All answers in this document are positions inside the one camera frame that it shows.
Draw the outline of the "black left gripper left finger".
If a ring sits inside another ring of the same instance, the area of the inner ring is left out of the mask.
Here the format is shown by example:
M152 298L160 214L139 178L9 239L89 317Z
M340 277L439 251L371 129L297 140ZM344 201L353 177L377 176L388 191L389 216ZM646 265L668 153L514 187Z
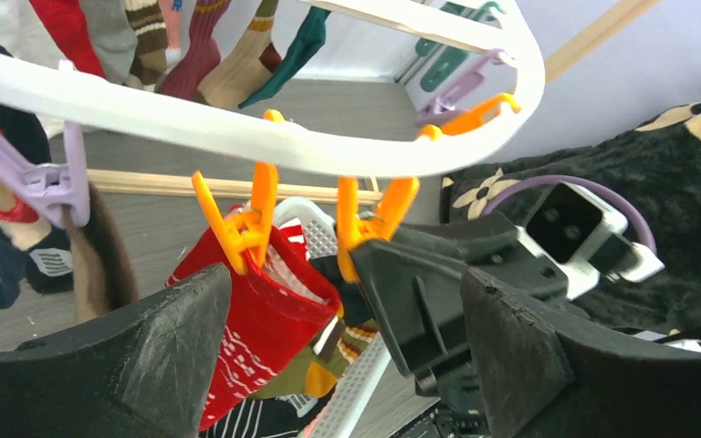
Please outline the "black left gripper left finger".
M195 437L231 292L209 266L0 352L0 437Z

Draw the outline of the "orange clip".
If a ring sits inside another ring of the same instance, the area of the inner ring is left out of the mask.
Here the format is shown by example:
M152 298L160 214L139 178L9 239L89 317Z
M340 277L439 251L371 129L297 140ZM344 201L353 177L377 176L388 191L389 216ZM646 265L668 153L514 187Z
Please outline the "orange clip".
M272 163L257 162L251 186L250 209L224 218L201 172L191 178L195 197L224 251L230 266L245 275L248 265L262 266L267 258L279 175Z
M443 134L455 136L479 129L489 120L500 115L502 108L505 107L509 107L513 114L519 113L521 110L511 94L499 93L471 110L453 117L441 126L441 131Z
M344 280L359 283L350 251L373 239L390 241L408 213L420 189L418 177L394 178L371 218L359 216L359 184L356 177L338 179L337 237L338 265Z

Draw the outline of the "white oval clip hanger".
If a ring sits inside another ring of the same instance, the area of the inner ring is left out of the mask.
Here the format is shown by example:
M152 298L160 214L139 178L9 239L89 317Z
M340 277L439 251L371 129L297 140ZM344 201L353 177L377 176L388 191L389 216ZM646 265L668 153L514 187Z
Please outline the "white oval clip hanger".
M515 135L539 105L545 67L517 5L492 27L413 1L325 1L322 7L467 50L502 47L518 71L519 111L503 111L460 135L433 133L414 141L354 138L276 123L186 100L61 72L0 55L0 103L105 130L183 147L339 176L428 176L481 162Z

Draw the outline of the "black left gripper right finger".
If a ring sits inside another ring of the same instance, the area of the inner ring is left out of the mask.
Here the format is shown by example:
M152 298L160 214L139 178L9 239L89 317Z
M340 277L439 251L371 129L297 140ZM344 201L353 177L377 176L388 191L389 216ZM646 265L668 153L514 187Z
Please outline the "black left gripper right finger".
M701 352L599 326L471 268L466 332L494 437L701 437Z

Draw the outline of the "red snowflake sock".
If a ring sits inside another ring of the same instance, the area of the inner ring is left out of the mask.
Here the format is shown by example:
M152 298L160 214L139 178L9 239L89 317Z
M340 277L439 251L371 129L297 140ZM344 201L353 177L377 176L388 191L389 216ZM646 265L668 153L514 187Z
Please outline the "red snowflake sock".
M262 266L246 255L246 274L230 273L230 308L200 431L274 379L338 315L340 296L309 263L307 242L293 219L272 229Z

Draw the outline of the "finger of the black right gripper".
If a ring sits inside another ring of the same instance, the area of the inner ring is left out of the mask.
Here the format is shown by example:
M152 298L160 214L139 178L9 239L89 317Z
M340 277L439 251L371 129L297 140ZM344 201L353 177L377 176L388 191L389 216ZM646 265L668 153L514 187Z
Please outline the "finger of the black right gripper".
M568 287L555 262L501 213L404 224L393 240L373 239L350 255L392 360L419 393L479 391L460 292L469 268L542 301L565 297Z

